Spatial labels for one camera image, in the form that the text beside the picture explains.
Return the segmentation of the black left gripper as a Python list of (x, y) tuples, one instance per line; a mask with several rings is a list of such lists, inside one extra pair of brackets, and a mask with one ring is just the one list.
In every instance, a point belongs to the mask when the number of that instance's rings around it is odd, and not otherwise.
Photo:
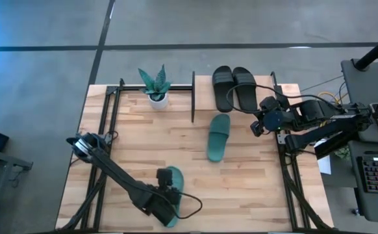
[(177, 223), (177, 214), (181, 201), (180, 190), (176, 187), (148, 186), (151, 196), (145, 204), (147, 215), (154, 215), (165, 227), (174, 227)]

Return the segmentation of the black rubber slide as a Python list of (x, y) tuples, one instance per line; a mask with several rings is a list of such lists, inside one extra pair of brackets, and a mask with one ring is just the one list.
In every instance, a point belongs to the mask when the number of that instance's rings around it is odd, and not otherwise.
[(233, 70), (233, 78), (236, 83), (236, 94), (238, 103), (243, 111), (251, 112), (257, 110), (256, 81), (254, 76), (243, 67), (236, 67)]
[(220, 112), (231, 112), (233, 104), (233, 95), (229, 96), (227, 101), (227, 92), (234, 86), (235, 82), (232, 71), (228, 66), (220, 66), (212, 74), (212, 86), (215, 96), (216, 108)]

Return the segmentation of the green rubber slide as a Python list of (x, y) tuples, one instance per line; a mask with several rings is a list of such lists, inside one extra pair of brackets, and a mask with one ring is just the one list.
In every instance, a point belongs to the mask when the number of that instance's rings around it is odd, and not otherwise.
[[(170, 169), (172, 171), (173, 187), (175, 187), (179, 192), (183, 192), (183, 188), (184, 188), (183, 173), (177, 167), (174, 167), (174, 166), (168, 166), (167, 169)], [(177, 224), (178, 220), (179, 219), (175, 216), (166, 227), (173, 228)]]
[(210, 122), (207, 142), (207, 158), (220, 162), (225, 155), (225, 147), (231, 129), (231, 119), (227, 114), (218, 114)]

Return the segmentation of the wooden shelf board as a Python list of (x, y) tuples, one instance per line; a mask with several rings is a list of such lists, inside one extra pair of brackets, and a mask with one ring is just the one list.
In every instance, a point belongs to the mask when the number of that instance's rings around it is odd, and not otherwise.
[[(273, 87), (273, 80), (270, 75), (255, 75), (255, 82), (261, 86)], [(195, 76), (195, 110), (196, 111), (214, 111), (216, 110), (216, 101), (214, 89), (212, 85), (211, 75), (196, 75)], [(271, 90), (256, 87), (257, 104), (259, 104), (265, 97), (274, 96), (275, 93)]]

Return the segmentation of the white paper sheet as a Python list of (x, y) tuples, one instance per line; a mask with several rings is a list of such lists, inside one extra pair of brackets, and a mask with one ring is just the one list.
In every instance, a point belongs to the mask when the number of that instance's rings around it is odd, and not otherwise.
[(321, 174), (331, 175), (331, 160), (327, 155), (321, 159), (318, 159), (318, 167)]

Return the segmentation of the grey desk top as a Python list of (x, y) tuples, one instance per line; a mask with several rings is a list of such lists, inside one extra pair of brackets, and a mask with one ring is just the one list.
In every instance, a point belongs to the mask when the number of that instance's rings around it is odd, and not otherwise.
[(378, 157), (378, 144), (350, 141), (348, 147), (357, 185), (354, 190), (359, 214), (369, 221), (378, 222), (378, 193), (368, 193), (364, 190), (357, 164), (358, 157)]
[[(351, 102), (365, 105), (378, 103), (378, 63), (374, 62), (367, 70), (359, 71), (352, 60), (343, 60), (341, 68)], [(377, 122), (373, 121), (367, 130), (360, 131), (359, 138), (363, 142), (378, 143)]]

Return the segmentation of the potted succulent in white pot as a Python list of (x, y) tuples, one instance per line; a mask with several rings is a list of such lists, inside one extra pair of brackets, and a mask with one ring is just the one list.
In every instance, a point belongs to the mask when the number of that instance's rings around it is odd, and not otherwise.
[(165, 65), (162, 65), (155, 78), (141, 68), (138, 68), (138, 73), (145, 84), (141, 91), (148, 96), (152, 108), (164, 109), (168, 104), (168, 91), (171, 88), (171, 82), (166, 79)]

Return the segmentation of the thick black pole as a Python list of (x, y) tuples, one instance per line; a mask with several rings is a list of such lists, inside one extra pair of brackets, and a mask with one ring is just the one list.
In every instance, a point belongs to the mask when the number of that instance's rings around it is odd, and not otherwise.
[(366, 53), (359, 60), (352, 60), (354, 68), (359, 71), (364, 71), (374, 61), (378, 59), (378, 45), (376, 45), (371, 51)]

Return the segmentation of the black shelf post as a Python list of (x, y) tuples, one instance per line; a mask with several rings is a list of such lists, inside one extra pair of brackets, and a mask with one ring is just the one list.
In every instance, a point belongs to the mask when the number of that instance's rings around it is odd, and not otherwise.
[(195, 118), (195, 71), (192, 72), (192, 91), (191, 91), (191, 122)]

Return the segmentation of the black metal table frame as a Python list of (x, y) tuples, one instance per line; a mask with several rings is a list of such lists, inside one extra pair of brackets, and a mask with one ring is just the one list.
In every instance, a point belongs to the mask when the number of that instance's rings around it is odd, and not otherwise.
[[(115, 131), (114, 128), (116, 126), (116, 117), (120, 105), (120, 95), (123, 91), (131, 90), (134, 91), (135, 89), (125, 86), (124, 80), (121, 80), (118, 86), (108, 86), (105, 90), (99, 129), (98, 132), (94, 134), (99, 135), (108, 145), (109, 157), (112, 151), (113, 141), (118, 137), (118, 132)], [(84, 201), (67, 224), (55, 229), (57, 233), (80, 234), (97, 233), (99, 231), (105, 187), (107, 179), (109, 178), (110, 177), (104, 174), (98, 167), (92, 165)], [(179, 214), (178, 219), (183, 220), (184, 217)]]
[[(321, 233), (322, 231), (336, 230), (334, 227), (330, 227), (326, 224), (305, 199), (296, 155), (287, 153), (286, 144), (284, 142), (287, 133), (289, 133), (289, 131), (275, 131), (277, 151), (292, 232)], [(297, 200), (304, 227), (299, 227), (294, 198)]]

